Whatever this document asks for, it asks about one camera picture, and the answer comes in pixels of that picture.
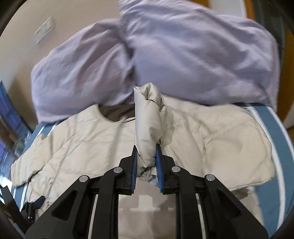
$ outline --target puffer jacket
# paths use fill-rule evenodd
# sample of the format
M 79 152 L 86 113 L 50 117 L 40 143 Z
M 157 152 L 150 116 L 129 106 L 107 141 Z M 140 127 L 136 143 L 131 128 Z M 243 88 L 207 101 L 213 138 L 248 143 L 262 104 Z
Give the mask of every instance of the puffer jacket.
M 156 177 L 158 142 L 177 165 L 198 176 L 214 174 L 230 190 L 260 185 L 274 176 L 271 144 L 246 110 L 231 104 L 206 107 L 162 96 L 151 83 L 134 87 L 134 96 L 136 119 L 112 122 L 103 117 L 97 105 L 92 105 L 60 123 L 49 136 L 39 135 L 12 165 L 14 186 L 31 179 L 28 201 L 46 197 L 39 215 L 80 175 L 97 177 L 118 166 L 122 158 L 131 155 L 134 144 L 139 154 L 138 178 L 143 180 Z M 140 185 L 153 187 L 142 182 L 136 191 L 143 192 L 138 189 Z M 124 202 L 120 209 L 126 205 L 142 207 L 150 201 L 146 196 L 136 202 L 134 198 L 120 197 Z M 140 212 L 138 217 L 149 216 Z M 133 225 L 122 221 L 120 235 L 142 237 L 153 229 L 148 225 L 129 234 Z

